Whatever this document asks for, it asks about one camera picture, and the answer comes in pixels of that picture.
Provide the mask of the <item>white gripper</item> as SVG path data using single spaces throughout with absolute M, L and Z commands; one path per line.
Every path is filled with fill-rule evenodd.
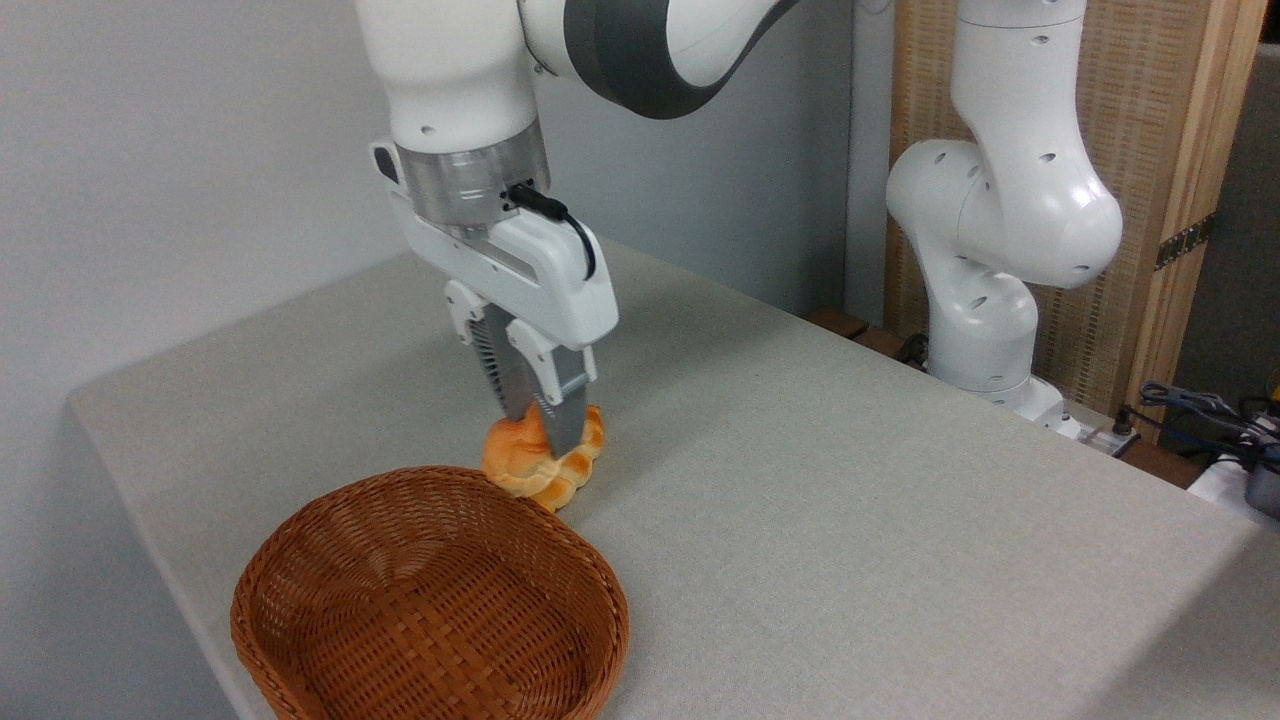
M 390 205 L 410 247 L 453 278 L 445 301 L 454 331 L 474 348 L 504 415 L 521 421 L 532 405 L 553 457 L 577 448 L 588 386 L 598 378 L 590 345 L 620 319 L 602 249 L 590 273 L 566 223 L 521 211 L 467 242 L 417 217 L 402 193 L 392 192 Z

